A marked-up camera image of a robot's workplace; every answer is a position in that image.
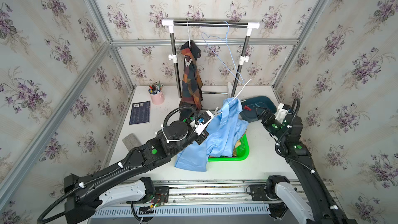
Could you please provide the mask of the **light blue shirt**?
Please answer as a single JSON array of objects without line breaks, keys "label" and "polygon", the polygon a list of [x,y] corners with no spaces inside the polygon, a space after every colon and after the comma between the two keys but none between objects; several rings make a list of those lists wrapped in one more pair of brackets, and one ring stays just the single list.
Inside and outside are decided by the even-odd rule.
[{"label": "light blue shirt", "polygon": [[237,141],[245,134],[248,122],[239,119],[243,111],[238,98],[223,101],[221,114],[207,126],[209,136],[201,144],[194,142],[177,155],[175,167],[194,172],[206,172],[209,157],[232,157]]}]

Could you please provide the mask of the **red clothespin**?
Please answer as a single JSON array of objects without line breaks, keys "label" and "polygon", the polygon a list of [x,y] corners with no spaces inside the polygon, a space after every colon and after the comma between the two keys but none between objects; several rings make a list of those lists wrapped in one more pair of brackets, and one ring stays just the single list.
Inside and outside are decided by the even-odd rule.
[{"label": "red clothespin", "polygon": [[245,105],[245,106],[243,107],[243,109],[246,110],[246,111],[249,111],[249,112],[252,111],[252,109],[251,109],[250,107],[248,107],[247,105]]}]

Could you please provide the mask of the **white hanger of blue shirt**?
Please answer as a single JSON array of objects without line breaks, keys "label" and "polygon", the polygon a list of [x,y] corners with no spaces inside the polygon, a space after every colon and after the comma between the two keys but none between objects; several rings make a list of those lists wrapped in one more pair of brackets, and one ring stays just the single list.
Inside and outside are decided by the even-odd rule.
[{"label": "white hanger of blue shirt", "polygon": [[[239,93],[233,98],[233,100],[231,102],[233,102],[235,99],[237,99],[239,97],[239,95],[241,94],[241,92],[245,89],[245,87],[252,81],[252,79],[249,79],[241,88],[241,90],[239,91]],[[216,108],[215,110],[215,114],[216,115],[220,115],[222,114],[222,110],[219,110],[218,108]]]}]

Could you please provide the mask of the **light blue wire hanger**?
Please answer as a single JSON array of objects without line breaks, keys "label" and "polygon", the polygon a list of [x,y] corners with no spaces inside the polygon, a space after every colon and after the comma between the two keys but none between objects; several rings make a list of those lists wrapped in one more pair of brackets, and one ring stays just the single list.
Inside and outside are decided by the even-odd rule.
[{"label": "light blue wire hanger", "polygon": [[[202,32],[201,39],[204,41],[206,49],[220,62],[220,77],[227,79],[228,77],[233,76],[233,79],[237,80],[238,83],[244,83],[245,80],[241,75],[241,72],[237,72],[237,63],[235,62],[231,48],[228,45],[228,37],[231,30],[230,25],[227,21],[223,21],[223,24],[225,24],[225,27],[227,28],[224,36],[210,35]],[[216,48],[215,45],[210,44],[209,40],[211,38],[221,41],[225,46],[223,48]]]}]

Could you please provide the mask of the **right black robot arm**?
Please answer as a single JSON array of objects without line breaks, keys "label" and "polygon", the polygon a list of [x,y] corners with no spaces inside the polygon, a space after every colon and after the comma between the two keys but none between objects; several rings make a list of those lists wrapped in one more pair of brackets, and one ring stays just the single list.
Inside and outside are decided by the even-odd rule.
[{"label": "right black robot arm", "polygon": [[307,199],[299,196],[285,176],[268,177],[266,196],[282,200],[301,224],[355,224],[356,220],[349,218],[333,199],[316,171],[311,152],[301,141],[303,123],[297,115],[300,106],[297,97],[291,105],[279,104],[275,113],[265,107],[256,108],[258,120],[275,140],[275,152],[291,167]]}]

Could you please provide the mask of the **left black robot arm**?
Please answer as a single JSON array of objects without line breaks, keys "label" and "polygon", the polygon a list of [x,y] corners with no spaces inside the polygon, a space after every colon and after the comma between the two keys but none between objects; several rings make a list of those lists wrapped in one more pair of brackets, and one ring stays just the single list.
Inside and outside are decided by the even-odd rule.
[{"label": "left black robot arm", "polygon": [[202,144],[208,137],[206,128],[214,117],[210,111],[200,114],[188,105],[172,110],[153,139],[131,149],[119,162],[87,176],[65,177],[64,195],[40,214],[37,223],[47,224],[60,217],[65,217],[69,224],[89,219],[105,204],[112,188],[169,163],[193,143]]}]

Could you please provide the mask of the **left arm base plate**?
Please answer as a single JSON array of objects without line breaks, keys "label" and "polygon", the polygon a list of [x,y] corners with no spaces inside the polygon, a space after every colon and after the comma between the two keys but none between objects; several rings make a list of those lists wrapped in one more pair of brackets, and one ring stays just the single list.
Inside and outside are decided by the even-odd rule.
[{"label": "left arm base plate", "polygon": [[155,192],[144,196],[138,203],[149,204],[152,206],[163,206],[168,203],[170,196],[170,187],[160,186],[154,188]]}]

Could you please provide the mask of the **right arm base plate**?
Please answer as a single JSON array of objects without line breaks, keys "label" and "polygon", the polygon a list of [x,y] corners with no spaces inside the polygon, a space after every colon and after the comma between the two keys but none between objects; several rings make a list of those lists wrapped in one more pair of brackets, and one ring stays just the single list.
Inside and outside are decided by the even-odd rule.
[{"label": "right arm base plate", "polygon": [[252,201],[277,201],[279,197],[274,185],[249,185],[248,194]]}]

